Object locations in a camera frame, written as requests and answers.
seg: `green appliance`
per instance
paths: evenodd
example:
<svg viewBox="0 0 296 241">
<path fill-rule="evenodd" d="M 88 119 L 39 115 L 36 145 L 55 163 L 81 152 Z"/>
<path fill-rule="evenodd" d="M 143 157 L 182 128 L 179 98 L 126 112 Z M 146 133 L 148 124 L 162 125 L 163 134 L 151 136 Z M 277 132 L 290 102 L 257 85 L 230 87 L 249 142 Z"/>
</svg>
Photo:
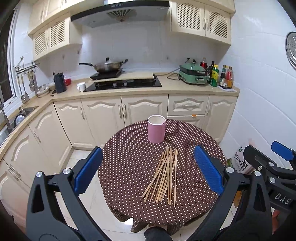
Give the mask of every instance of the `green appliance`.
<svg viewBox="0 0 296 241">
<path fill-rule="evenodd" d="M 178 77 L 189 85 L 205 85 L 207 83 L 207 70 L 193 60 L 192 63 L 180 65 Z"/>
</svg>

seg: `brown tablecloth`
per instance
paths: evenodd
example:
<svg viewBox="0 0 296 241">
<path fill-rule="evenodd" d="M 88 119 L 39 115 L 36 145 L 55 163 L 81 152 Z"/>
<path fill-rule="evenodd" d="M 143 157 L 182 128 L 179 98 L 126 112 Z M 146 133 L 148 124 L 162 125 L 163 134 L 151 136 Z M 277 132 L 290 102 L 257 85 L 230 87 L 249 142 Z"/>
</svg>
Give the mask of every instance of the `brown tablecloth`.
<svg viewBox="0 0 296 241">
<path fill-rule="evenodd" d="M 165 140 L 160 144 L 149 142 L 147 121 L 129 125 L 112 136 L 103 149 L 98 175 L 107 205 L 117 219 L 124 222 L 133 218 L 132 232 L 139 232 L 149 223 L 160 223 L 167 225 L 173 235 L 203 216 L 217 194 L 210 190 L 194 159 L 194 147 L 198 144 L 226 165 L 216 141 L 185 122 L 167 119 Z M 141 198 L 166 146 L 179 149 L 176 207 L 167 204 L 167 195 L 158 203 Z"/>
</svg>

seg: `cutting board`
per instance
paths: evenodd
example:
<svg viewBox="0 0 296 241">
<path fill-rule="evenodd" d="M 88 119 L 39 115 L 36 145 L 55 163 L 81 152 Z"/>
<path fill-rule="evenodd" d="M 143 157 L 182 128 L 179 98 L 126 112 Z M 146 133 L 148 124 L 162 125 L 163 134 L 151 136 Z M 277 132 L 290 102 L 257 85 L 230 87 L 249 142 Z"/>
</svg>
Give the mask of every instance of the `cutting board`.
<svg viewBox="0 0 296 241">
<path fill-rule="evenodd" d="M 133 80 L 133 79 L 153 79 L 153 73 L 149 71 L 138 71 L 123 73 L 118 78 L 103 79 L 103 80 L 94 80 L 93 82 L 106 82 L 106 81 L 116 81 L 116 80 Z"/>
</svg>

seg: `utensil rack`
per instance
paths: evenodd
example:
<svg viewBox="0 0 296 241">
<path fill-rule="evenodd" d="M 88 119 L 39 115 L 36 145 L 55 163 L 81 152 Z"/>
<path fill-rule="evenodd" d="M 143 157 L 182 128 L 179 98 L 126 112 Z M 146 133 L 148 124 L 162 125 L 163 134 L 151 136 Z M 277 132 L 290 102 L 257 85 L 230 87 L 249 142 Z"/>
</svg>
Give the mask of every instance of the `utensil rack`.
<svg viewBox="0 0 296 241">
<path fill-rule="evenodd" d="M 21 57 L 20 58 L 20 62 L 17 64 L 17 66 L 15 67 L 14 66 L 14 69 L 15 69 L 15 74 L 18 75 L 18 74 L 21 74 L 21 73 L 25 73 L 31 69 L 34 69 L 38 67 L 39 63 L 35 63 L 35 62 L 31 62 L 31 63 L 28 63 L 28 64 L 24 64 L 24 57 Z"/>
</svg>

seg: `drawer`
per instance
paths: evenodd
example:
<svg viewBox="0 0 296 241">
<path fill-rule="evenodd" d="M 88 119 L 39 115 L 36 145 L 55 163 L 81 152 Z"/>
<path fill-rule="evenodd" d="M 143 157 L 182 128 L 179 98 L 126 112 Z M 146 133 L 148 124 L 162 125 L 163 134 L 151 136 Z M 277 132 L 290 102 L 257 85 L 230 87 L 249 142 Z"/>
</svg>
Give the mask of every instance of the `drawer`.
<svg viewBox="0 0 296 241">
<path fill-rule="evenodd" d="M 205 115 L 175 115 L 168 116 L 168 119 L 184 121 L 188 124 L 201 128 L 205 120 Z"/>
<path fill-rule="evenodd" d="M 168 115 L 204 115 L 208 95 L 169 95 Z"/>
</svg>

